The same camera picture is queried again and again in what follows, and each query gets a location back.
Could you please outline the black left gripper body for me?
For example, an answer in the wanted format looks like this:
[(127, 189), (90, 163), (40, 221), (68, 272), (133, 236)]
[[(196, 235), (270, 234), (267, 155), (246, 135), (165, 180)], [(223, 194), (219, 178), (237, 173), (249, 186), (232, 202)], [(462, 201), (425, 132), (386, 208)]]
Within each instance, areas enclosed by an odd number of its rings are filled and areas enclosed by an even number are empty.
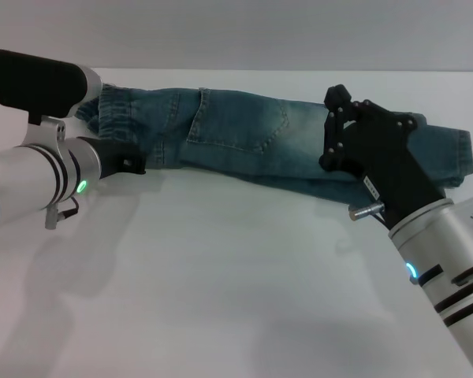
[(100, 162), (100, 179), (115, 175), (121, 172), (122, 157), (124, 154), (141, 153), (146, 156), (141, 149), (133, 143), (115, 140), (101, 140), (87, 138), (87, 143), (96, 152)]

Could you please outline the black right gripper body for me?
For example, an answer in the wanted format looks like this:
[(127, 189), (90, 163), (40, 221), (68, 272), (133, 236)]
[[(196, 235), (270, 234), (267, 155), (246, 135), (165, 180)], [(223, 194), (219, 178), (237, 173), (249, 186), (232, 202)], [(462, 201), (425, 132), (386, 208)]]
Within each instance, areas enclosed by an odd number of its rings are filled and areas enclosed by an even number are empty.
[(370, 101), (352, 102), (354, 120), (345, 124), (338, 170), (363, 182), (382, 222), (393, 228), (405, 217), (445, 196), (408, 149), (418, 128), (413, 117), (395, 114)]

